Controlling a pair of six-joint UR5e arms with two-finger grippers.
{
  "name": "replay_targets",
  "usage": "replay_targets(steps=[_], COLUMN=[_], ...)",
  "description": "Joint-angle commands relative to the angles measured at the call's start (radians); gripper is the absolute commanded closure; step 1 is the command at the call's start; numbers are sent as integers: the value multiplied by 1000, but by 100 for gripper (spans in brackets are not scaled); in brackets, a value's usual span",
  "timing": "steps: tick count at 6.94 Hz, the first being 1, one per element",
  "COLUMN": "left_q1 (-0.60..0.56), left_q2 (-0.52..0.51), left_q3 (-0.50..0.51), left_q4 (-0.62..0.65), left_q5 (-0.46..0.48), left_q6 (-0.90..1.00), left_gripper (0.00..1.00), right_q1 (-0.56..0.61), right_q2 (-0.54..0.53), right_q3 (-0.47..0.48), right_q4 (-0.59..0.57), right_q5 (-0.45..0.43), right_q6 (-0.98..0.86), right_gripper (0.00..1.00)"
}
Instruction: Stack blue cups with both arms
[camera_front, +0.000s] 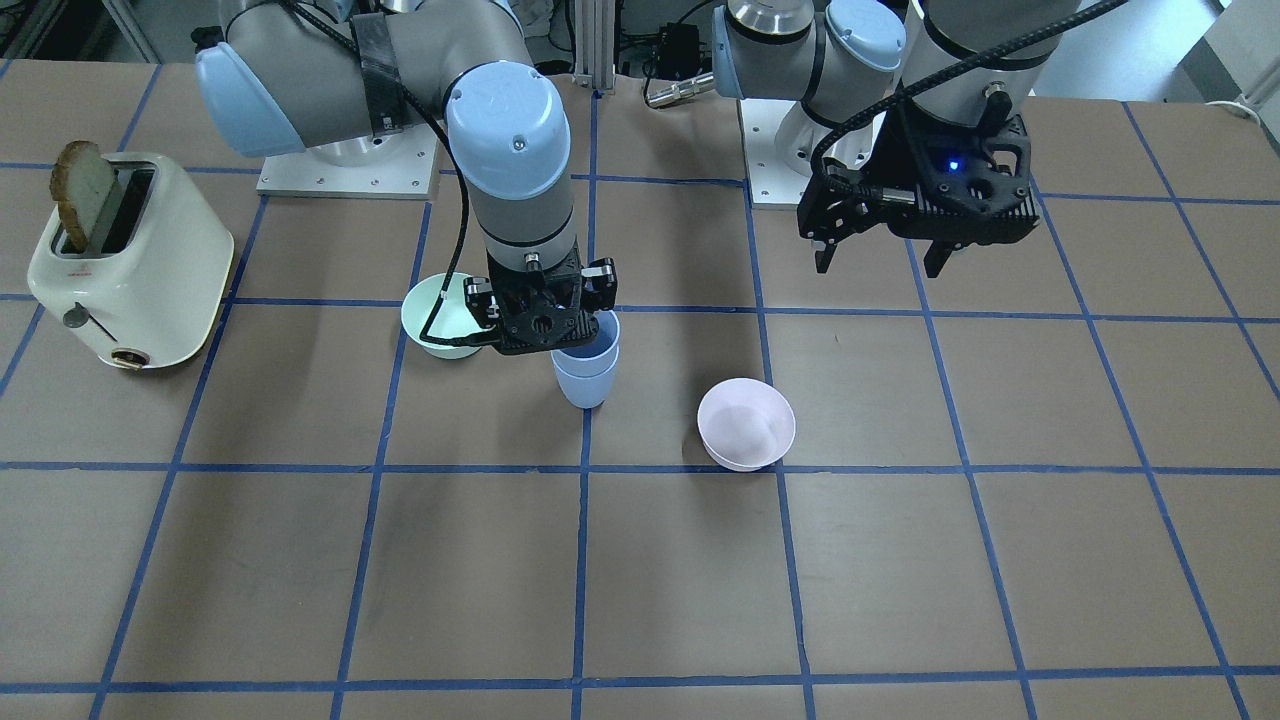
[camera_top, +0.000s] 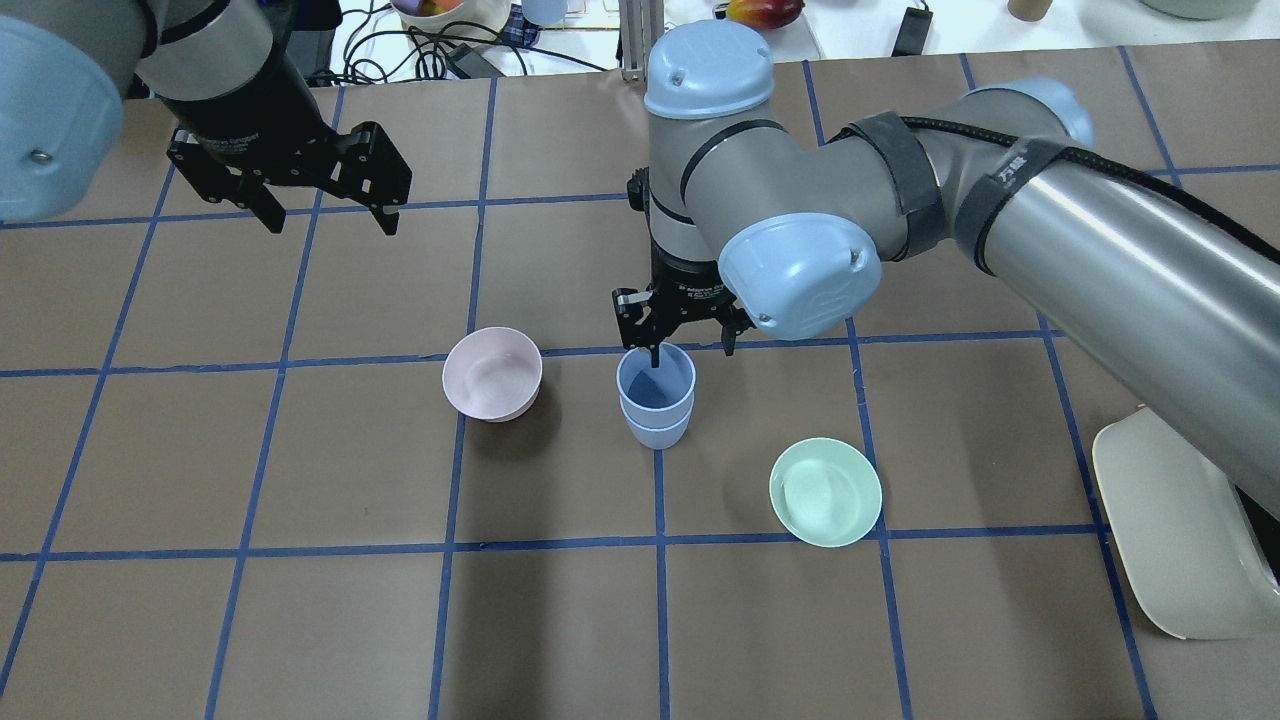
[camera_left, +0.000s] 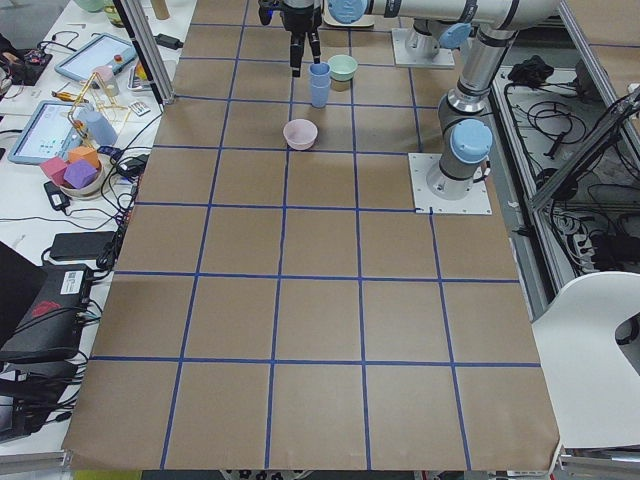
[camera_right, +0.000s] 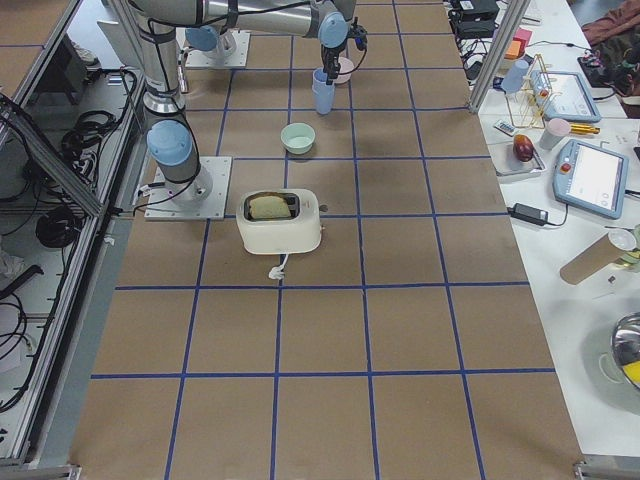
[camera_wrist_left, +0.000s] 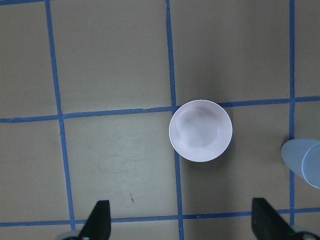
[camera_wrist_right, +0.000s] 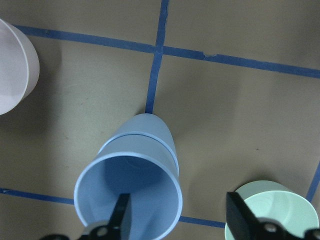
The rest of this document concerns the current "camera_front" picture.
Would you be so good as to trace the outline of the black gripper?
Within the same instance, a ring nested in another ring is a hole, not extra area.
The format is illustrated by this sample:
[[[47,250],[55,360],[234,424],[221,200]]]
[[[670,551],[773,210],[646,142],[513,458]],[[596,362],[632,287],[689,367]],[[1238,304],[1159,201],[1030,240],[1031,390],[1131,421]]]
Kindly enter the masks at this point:
[[[584,266],[566,258],[548,269],[517,272],[488,260],[488,277],[463,284],[465,304],[479,332],[463,337],[471,347],[494,346],[520,355],[580,347],[600,331],[596,314],[614,307],[614,260],[600,258]]]
[[[1037,227],[1029,169],[1030,138],[1018,113],[1001,127],[968,128],[899,105],[863,167],[824,161],[799,204],[797,231],[815,243],[818,274],[829,272],[841,241],[879,224],[928,240],[922,266],[933,279],[959,247],[1016,243]]]

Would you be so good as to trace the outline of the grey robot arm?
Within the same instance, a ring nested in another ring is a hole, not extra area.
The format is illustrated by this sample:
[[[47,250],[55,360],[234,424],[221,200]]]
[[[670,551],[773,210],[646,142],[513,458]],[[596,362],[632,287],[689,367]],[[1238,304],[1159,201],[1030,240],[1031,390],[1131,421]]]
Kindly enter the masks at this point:
[[[806,122],[797,232],[826,273],[877,225],[925,240],[937,277],[968,246],[1016,243],[1038,224],[1020,115],[1068,31],[1101,1],[929,1],[909,31],[878,1],[728,1],[713,78],[740,100],[787,100]]]
[[[908,105],[974,133],[1000,91],[1019,108],[1056,47],[1033,40],[1047,1],[929,1],[908,31],[878,1],[718,1],[713,77],[723,97],[795,101],[836,131],[891,79],[904,88],[978,56],[956,88]],[[380,137],[424,122],[448,145],[502,266],[549,270],[573,256],[570,123],[507,1],[420,1],[356,15],[348,1],[224,1],[221,37],[196,54],[205,105],[248,158]]]

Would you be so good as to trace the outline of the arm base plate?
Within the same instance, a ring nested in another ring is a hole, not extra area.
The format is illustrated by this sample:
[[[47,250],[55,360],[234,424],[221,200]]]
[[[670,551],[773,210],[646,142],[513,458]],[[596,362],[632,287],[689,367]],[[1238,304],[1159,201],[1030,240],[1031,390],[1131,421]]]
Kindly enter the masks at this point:
[[[810,179],[809,154],[826,127],[787,100],[744,99],[739,117],[753,205],[795,210]]]

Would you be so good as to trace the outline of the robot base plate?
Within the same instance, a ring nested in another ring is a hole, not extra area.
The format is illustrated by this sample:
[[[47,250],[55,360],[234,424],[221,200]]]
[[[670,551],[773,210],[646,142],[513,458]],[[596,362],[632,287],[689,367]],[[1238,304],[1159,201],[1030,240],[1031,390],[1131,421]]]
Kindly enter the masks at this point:
[[[438,154],[439,142],[424,126],[352,138],[266,158],[256,190],[269,197],[426,200]]]

